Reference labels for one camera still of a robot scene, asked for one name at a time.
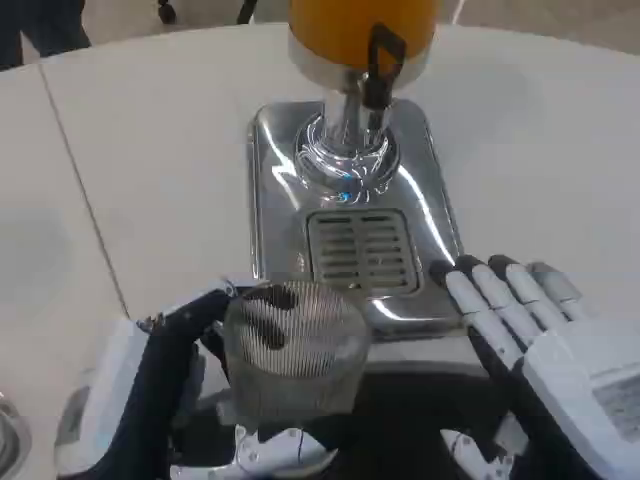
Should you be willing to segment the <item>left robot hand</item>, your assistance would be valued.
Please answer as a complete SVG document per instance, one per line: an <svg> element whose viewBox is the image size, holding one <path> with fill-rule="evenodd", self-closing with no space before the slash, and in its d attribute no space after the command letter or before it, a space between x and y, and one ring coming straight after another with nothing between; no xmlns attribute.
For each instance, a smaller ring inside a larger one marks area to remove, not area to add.
<svg viewBox="0 0 640 480"><path fill-rule="evenodd" d="M219 331L231 300L259 286L220 280L189 301L146 318L117 321L90 378L58 425L59 479L304 479L337 452L318 434L279 429L262 440L238 424L213 436L220 458L191 466L180 420L197 402L206 370L199 348L224 357Z"/></svg>

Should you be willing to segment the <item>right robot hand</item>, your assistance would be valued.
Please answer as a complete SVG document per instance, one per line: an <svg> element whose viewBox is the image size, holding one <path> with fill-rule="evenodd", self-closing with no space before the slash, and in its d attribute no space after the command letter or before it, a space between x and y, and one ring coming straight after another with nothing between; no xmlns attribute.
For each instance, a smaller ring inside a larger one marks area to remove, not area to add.
<svg viewBox="0 0 640 480"><path fill-rule="evenodd" d="M592 314L542 261L461 255L429 276L526 437L512 478L638 478L638 322Z"/></svg>

